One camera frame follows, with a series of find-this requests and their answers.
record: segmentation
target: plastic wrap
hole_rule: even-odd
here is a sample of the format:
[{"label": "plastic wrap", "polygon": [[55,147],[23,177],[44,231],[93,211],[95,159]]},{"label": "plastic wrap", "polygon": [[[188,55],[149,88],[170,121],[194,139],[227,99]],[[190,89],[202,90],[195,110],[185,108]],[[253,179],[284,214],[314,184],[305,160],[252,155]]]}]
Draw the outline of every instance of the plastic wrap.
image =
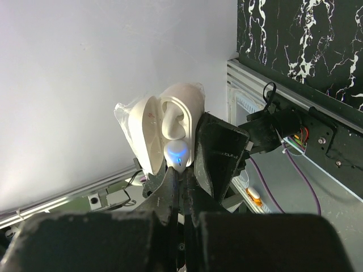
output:
[{"label": "plastic wrap", "polygon": [[118,103],[115,106],[115,110],[113,111],[113,114],[115,115],[117,121],[119,122],[126,140],[128,141],[132,151],[134,152],[135,156],[138,158],[138,154],[136,149],[134,148],[134,143],[132,142],[130,130],[129,130],[129,117],[130,112],[132,108],[139,102],[140,99],[133,100],[130,104],[124,105],[122,103]]}]

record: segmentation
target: glowing blue light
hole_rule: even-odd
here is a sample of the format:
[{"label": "glowing blue light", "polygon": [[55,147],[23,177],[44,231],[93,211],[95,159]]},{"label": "glowing blue light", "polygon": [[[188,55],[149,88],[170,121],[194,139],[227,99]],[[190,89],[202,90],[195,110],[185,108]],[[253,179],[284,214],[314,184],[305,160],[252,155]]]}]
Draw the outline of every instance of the glowing blue light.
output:
[{"label": "glowing blue light", "polygon": [[173,152],[168,148],[168,153],[170,156],[170,159],[174,163],[180,164],[182,162],[182,157],[188,152],[188,149],[183,149],[180,152]]},{"label": "glowing blue light", "polygon": [[183,150],[183,151],[181,151],[181,152],[177,152],[177,153],[175,153],[175,152],[170,151],[170,149],[168,148],[168,152],[169,152],[171,155],[173,155],[173,156],[176,156],[176,157],[182,157],[182,156],[184,156],[184,155],[185,155],[185,153],[187,153],[187,149],[184,149],[184,150]]}]

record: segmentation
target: marble pattern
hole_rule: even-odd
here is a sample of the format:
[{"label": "marble pattern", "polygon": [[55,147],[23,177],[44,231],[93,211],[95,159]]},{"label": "marble pattern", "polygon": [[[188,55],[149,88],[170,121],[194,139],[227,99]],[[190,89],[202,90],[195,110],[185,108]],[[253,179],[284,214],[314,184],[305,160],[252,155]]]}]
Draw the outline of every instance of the marble pattern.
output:
[{"label": "marble pattern", "polygon": [[361,0],[239,0],[238,51],[363,110]]}]

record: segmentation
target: white wall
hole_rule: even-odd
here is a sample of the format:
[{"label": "white wall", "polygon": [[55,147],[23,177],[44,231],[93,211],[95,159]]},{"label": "white wall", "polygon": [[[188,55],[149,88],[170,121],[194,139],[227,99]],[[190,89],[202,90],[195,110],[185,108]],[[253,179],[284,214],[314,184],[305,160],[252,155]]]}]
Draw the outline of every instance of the white wall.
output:
[{"label": "white wall", "polygon": [[237,0],[0,0],[0,212],[132,164],[116,103],[201,82],[226,118]]}]

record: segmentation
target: black foreground object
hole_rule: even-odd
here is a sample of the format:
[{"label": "black foreground object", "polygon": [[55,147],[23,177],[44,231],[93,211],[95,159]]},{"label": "black foreground object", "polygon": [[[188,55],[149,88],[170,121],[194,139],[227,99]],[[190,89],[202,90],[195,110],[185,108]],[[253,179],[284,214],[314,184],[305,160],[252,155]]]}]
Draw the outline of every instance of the black foreground object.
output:
[{"label": "black foreground object", "polygon": [[[178,237],[184,183],[184,243]],[[169,168],[132,212],[40,214],[22,226],[1,263],[17,271],[352,271],[332,226],[314,215],[230,214]]]}]

